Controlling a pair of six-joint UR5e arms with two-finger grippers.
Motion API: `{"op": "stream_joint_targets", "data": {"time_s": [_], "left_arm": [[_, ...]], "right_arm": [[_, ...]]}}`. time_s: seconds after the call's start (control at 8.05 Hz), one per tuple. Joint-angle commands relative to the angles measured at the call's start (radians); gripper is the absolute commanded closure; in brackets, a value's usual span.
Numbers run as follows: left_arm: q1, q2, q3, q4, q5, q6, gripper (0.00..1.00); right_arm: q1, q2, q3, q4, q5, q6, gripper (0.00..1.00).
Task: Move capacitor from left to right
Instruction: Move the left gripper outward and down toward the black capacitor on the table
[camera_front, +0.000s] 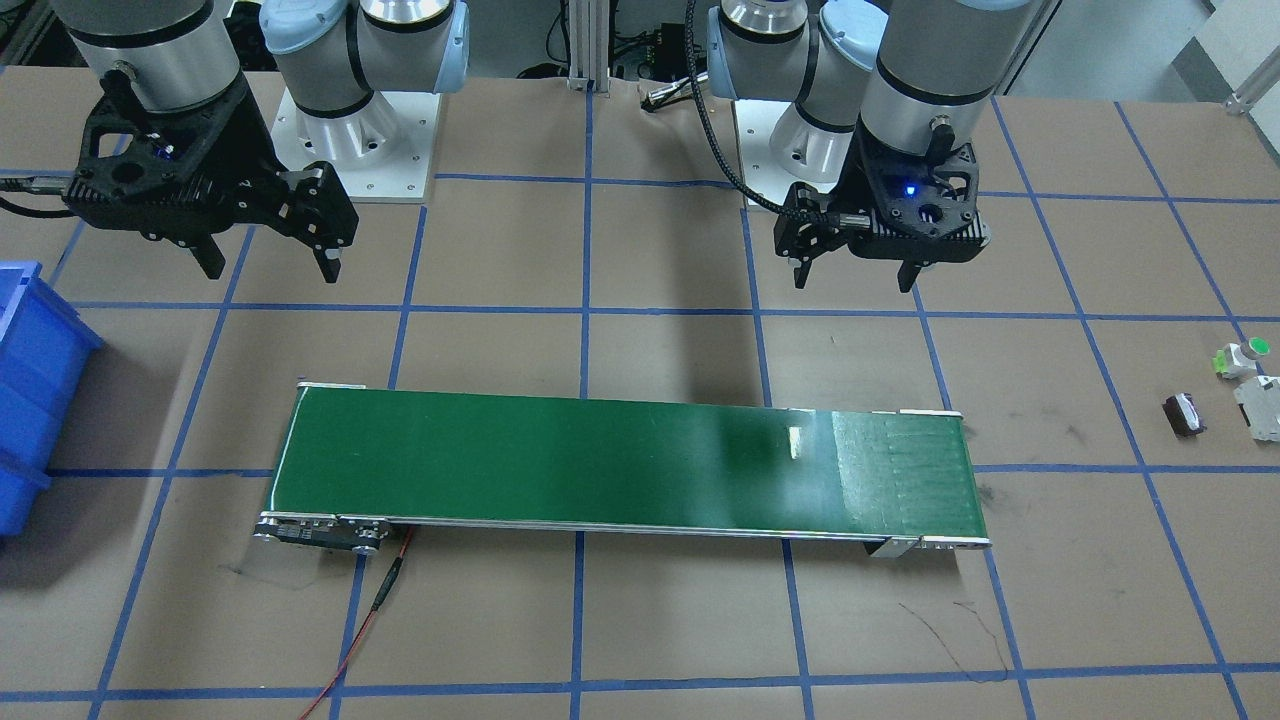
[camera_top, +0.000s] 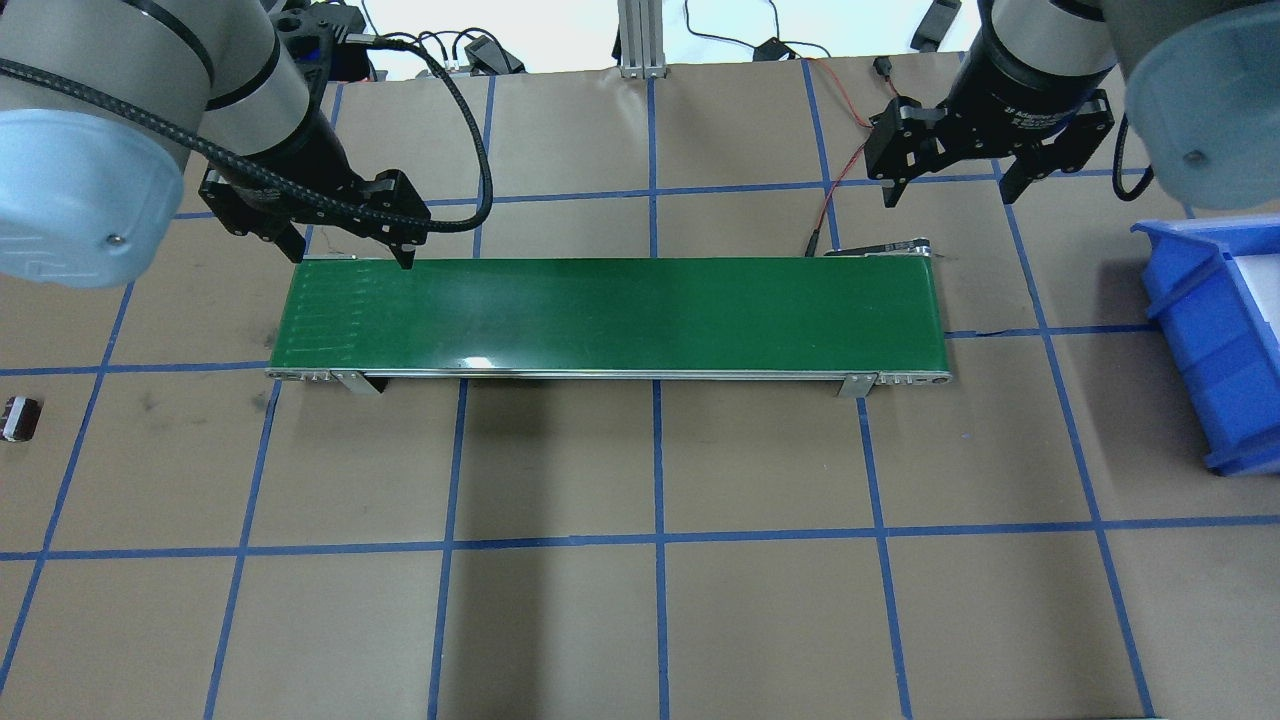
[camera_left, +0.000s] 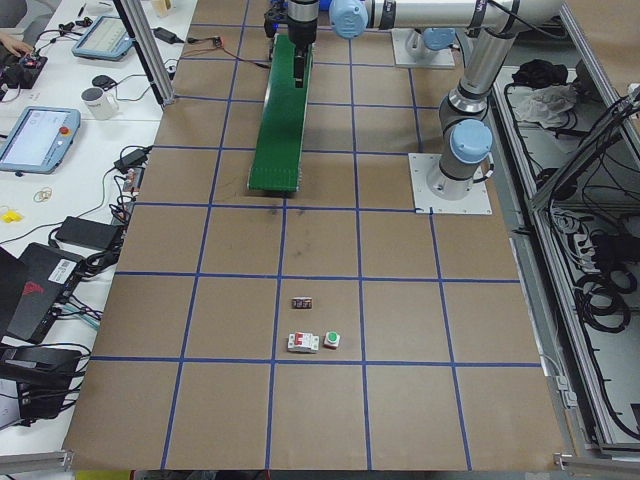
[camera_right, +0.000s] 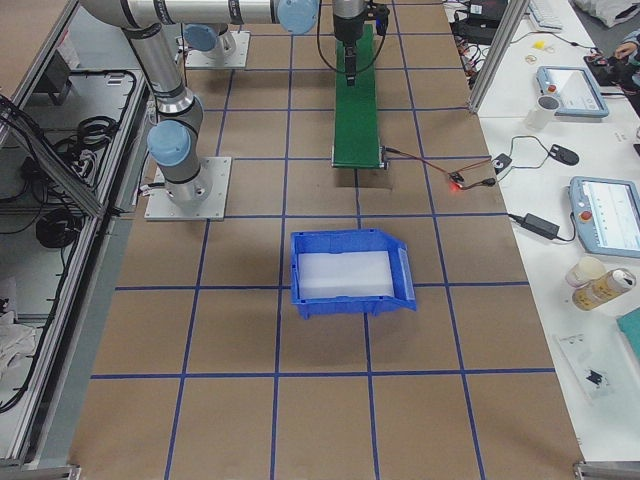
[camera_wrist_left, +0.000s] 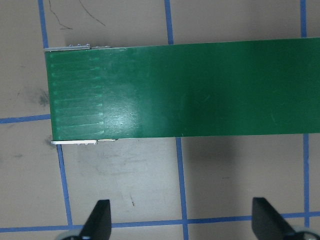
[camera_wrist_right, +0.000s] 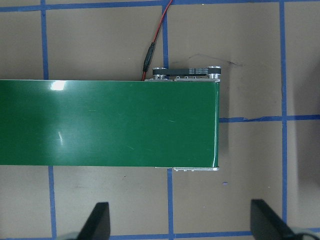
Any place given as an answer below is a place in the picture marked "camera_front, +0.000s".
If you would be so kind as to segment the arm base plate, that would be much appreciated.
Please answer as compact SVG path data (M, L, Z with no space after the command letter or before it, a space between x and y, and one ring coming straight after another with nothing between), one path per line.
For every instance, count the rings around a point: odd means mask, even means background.
M788 188L803 182L820 192L837 183L852 133L809 126L788 102L737 100L739 156L742 181L772 202L782 204Z
M311 117L284 92L270 135L289 169L329 161L356 202L424 201L442 97L375 92L343 118Z

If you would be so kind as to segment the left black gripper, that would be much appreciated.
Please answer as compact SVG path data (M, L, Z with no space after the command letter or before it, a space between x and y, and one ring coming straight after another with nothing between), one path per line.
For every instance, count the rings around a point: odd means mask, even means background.
M969 263L989 243L977 208L979 164L969 142L947 155L901 152L858 128L835 188L790 186L790 215L774 224L774 252L792 261L794 286L804 290L813 263L846 247L859 258L895 260L897 284L911 293L936 263Z

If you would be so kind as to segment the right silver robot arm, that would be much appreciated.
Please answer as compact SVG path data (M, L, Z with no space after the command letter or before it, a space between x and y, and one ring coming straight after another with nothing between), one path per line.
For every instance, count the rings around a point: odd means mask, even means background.
M104 231L187 250L210 279L215 234L259 224L340 273L358 213L352 167L401 141L390 91L453 94L468 69L463 1L265 1L259 28L301 119L306 163L289 169L211 1L55 1L102 97L60 187L67 210Z

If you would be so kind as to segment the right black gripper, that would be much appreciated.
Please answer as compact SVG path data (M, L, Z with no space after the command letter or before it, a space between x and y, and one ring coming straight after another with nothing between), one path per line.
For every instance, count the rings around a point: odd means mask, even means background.
M243 74L179 111L150 111L140 73L113 68L84 124L79 160L63 197L100 229L183 241L210 281L225 256L212 238L239 223L271 227L314 249L328 284L340 275L358 213L337 169L315 161L289 170L279 160Z

